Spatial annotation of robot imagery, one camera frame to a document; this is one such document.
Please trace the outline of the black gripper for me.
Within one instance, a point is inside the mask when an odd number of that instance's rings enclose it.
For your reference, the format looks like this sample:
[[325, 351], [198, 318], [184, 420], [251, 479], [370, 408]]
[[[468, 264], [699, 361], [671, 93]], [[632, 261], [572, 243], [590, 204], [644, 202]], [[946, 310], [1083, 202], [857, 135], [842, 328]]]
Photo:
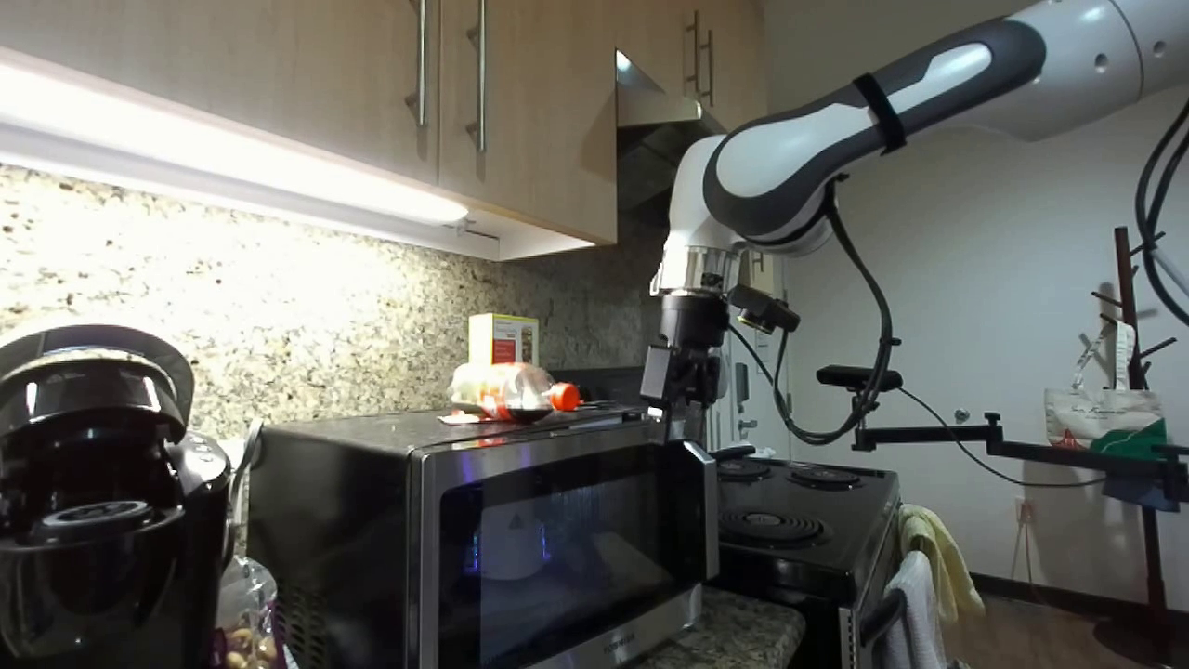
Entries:
[[646, 344], [640, 394], [649, 406], [709, 406], [729, 305], [718, 292], [671, 290], [661, 299], [661, 330]]

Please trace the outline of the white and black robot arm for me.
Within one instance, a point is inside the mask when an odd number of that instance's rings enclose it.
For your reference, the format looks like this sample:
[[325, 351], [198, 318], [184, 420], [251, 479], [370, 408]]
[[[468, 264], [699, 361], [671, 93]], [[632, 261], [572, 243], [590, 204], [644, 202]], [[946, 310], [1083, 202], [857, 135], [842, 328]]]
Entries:
[[1189, 73], [1189, 0], [1034, 0], [921, 43], [781, 114], [699, 139], [677, 165], [649, 292], [661, 338], [640, 394], [718, 400], [740, 245], [793, 253], [821, 238], [827, 185], [938, 121], [1052, 139]]

